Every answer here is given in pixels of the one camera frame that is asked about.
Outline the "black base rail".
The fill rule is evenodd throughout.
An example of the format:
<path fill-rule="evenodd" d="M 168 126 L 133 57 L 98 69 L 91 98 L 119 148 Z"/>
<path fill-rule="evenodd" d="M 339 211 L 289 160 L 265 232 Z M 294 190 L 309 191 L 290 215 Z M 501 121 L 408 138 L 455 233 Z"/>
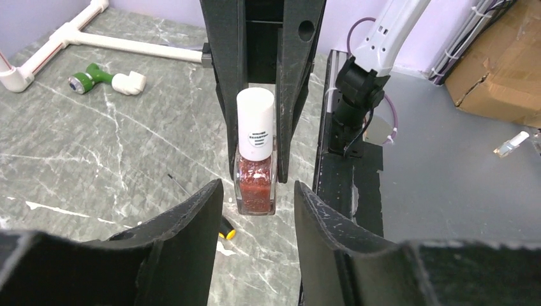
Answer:
<path fill-rule="evenodd" d="M 337 50 L 331 50 L 327 58 L 313 191 L 328 206 L 382 237 L 383 148 L 359 142 L 347 159 L 330 150 L 330 142 L 337 138 L 331 133 L 332 112 L 342 98 L 334 83 L 346 60 L 347 53 Z"/>

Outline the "red glitter nail polish bottle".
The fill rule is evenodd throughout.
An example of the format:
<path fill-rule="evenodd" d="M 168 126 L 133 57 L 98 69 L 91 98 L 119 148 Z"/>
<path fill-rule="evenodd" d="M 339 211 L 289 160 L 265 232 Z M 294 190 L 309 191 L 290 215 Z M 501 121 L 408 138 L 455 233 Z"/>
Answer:
<path fill-rule="evenodd" d="M 234 179 L 241 215 L 274 215 L 276 172 L 274 94 L 265 88 L 241 90 L 236 98 L 238 146 Z"/>

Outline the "white pvc pipe frame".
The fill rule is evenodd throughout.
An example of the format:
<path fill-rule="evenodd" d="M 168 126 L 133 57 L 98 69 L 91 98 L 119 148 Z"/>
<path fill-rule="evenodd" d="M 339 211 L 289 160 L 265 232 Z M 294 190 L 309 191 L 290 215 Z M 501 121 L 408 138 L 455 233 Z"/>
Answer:
<path fill-rule="evenodd" d="M 134 54 L 193 62 L 201 64 L 205 68 L 212 67 L 212 55 L 208 43 L 204 43 L 199 49 L 187 49 L 89 34 L 81 31 L 90 21 L 103 13 L 108 6 L 108 1 L 91 1 L 89 6 L 76 17 L 58 28 L 49 37 L 48 41 L 21 67 L 11 65 L 7 58 L 1 54 L 1 84 L 12 92 L 25 91 L 34 81 L 35 76 L 61 50 L 69 45 L 89 45 Z"/>

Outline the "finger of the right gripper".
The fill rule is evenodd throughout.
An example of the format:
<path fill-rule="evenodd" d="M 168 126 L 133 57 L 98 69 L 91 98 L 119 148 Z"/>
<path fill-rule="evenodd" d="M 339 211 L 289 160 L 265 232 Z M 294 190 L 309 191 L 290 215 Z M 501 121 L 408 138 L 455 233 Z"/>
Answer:
<path fill-rule="evenodd" d="M 226 123 L 228 165 L 234 175 L 238 145 L 237 101 L 248 86 L 245 54 L 245 2 L 201 1 L 212 63 L 216 94 Z"/>
<path fill-rule="evenodd" d="M 278 182 L 286 183 L 291 141 L 308 96 L 325 1 L 285 1 L 276 78 Z"/>

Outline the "near black yellow screwdriver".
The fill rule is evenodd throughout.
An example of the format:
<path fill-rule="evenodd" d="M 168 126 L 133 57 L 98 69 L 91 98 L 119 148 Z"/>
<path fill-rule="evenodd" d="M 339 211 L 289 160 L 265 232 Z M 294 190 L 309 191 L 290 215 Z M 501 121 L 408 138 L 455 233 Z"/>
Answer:
<path fill-rule="evenodd" d="M 174 211 L 182 214 L 182 222 L 189 223 L 193 231 L 204 231 L 204 237 L 215 235 L 214 240 L 232 240 L 237 230 L 222 214 L 223 191 L 222 180 L 214 179 L 181 202 Z"/>

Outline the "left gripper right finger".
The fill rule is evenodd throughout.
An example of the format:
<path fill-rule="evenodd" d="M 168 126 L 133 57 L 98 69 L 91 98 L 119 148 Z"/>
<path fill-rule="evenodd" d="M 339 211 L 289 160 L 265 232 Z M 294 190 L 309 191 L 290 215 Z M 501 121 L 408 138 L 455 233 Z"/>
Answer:
<path fill-rule="evenodd" d="M 295 183 L 306 305 L 539 305 L 540 242 L 388 241 Z"/>

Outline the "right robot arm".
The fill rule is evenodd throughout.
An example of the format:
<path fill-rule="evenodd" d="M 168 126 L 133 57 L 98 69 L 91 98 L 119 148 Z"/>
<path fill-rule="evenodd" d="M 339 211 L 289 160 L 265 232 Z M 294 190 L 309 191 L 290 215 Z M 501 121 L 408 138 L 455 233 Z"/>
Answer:
<path fill-rule="evenodd" d="M 288 179 L 290 144 L 308 95 L 325 1 L 202 1 L 216 94 L 226 122 L 228 163 L 239 143 L 237 95 L 249 84 L 276 87 L 278 180 Z M 427 1 L 387 1 L 338 87 L 362 114 L 382 99 L 396 57 Z"/>

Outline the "cardboard box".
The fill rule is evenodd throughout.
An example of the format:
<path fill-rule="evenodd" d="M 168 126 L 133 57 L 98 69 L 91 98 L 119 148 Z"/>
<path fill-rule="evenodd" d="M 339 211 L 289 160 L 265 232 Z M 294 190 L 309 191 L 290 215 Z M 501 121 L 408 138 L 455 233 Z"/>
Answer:
<path fill-rule="evenodd" d="M 518 1 L 472 44 L 445 85 L 455 107 L 540 127 L 540 1 Z"/>

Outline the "small white bottle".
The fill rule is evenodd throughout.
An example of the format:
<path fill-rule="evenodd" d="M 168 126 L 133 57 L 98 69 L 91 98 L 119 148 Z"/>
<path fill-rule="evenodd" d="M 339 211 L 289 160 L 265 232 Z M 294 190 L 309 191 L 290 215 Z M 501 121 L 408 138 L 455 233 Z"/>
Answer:
<path fill-rule="evenodd" d="M 503 144 L 501 144 L 499 147 L 496 147 L 493 150 L 493 153 L 499 156 L 500 158 L 506 157 L 511 152 L 513 152 L 516 148 L 522 144 L 525 140 L 527 140 L 530 137 L 530 134 L 526 131 L 521 131 L 517 135 L 515 135 L 513 138 L 505 141 Z"/>

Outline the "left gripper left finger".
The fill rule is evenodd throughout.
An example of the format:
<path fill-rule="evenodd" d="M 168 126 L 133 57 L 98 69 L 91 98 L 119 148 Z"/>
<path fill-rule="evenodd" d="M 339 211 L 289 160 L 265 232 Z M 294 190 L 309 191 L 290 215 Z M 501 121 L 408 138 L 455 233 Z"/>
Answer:
<path fill-rule="evenodd" d="M 2 305 L 206 305 L 217 240 L 180 204 L 107 240 L 1 232 Z"/>

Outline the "green white pipe fitting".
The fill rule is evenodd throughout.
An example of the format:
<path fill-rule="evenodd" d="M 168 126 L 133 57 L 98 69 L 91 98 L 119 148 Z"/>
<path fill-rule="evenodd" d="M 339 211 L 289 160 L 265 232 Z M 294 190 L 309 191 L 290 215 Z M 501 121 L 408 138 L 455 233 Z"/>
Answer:
<path fill-rule="evenodd" d="M 91 63 L 84 72 L 78 72 L 69 76 L 69 87 L 77 94 L 85 94 L 98 84 L 109 84 L 113 90 L 127 96 L 136 96 L 143 92 L 147 78 L 135 71 L 128 75 L 117 73 L 110 74 L 103 71 L 97 64 Z"/>

